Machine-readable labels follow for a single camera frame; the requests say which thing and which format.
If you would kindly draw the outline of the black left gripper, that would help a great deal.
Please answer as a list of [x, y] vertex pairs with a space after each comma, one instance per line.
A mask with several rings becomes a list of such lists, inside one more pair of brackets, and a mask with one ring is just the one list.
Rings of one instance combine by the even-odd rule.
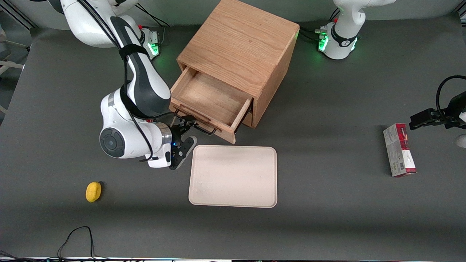
[[[466, 92], [456, 95], [448, 103], [448, 106], [441, 109], [440, 105], [441, 91], [437, 91], [435, 96], [435, 105], [441, 120], [444, 122], [445, 128], [452, 127], [465, 129], [465, 120], [461, 118], [461, 114], [465, 113]], [[426, 109], [410, 117], [410, 130], [414, 131], [421, 127], [440, 126], [443, 124], [441, 120], [436, 118], [436, 110]]]

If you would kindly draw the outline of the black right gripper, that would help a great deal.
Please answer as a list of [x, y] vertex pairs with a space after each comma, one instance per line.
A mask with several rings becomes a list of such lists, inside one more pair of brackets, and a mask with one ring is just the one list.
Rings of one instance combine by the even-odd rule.
[[197, 128], [197, 120], [194, 116], [182, 116], [181, 124], [171, 126], [172, 146], [180, 146], [182, 136], [191, 129]]

